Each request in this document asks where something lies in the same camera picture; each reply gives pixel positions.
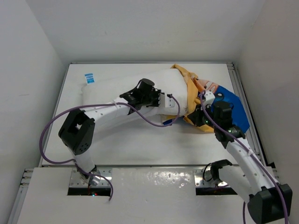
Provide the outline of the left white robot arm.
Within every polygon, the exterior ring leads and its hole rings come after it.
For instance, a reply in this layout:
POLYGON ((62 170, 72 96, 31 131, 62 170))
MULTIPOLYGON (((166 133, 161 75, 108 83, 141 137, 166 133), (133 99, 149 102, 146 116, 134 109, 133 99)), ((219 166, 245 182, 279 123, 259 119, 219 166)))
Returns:
POLYGON ((69 112, 58 136, 71 151, 76 164, 83 172, 84 179, 97 171, 90 152, 95 127, 107 124, 117 118, 128 121, 131 114, 140 112, 143 116, 154 111, 154 108, 165 108, 172 105, 168 96, 154 87, 154 82, 141 79, 137 86, 122 93, 114 101, 88 109, 74 109, 69 112))

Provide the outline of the yellow blue printed pillowcase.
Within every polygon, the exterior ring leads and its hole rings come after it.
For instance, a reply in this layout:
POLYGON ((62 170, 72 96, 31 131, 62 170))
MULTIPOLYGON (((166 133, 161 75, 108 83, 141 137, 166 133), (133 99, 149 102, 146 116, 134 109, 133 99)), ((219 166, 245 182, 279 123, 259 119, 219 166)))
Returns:
MULTIPOLYGON (((180 117, 186 123, 195 126, 190 121, 190 114, 194 112, 196 105, 201 105, 200 94, 202 91, 210 91, 214 94, 215 100, 212 105, 206 105, 206 112, 213 121, 223 129, 236 127, 243 133, 247 132, 250 125, 238 96, 215 82, 199 78, 198 75, 178 64, 172 65, 171 69, 175 69, 181 74, 187 87, 187 106, 180 104, 182 112, 180 117)), ((205 133, 214 132, 214 127, 207 125, 197 128, 205 133)))

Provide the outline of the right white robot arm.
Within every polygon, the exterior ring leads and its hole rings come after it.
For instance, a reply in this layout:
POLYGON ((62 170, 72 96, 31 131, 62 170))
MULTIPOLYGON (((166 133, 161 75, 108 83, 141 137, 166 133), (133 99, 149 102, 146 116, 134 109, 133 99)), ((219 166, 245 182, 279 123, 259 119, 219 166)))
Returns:
POLYGON ((230 104, 217 101, 213 105, 197 105, 188 118, 197 125, 212 127, 216 139, 238 164, 234 167, 227 159, 212 162, 204 168, 203 180, 227 183, 243 199, 256 224, 279 219, 288 223, 292 189, 288 184, 280 184, 250 149, 245 134, 233 123, 230 104))

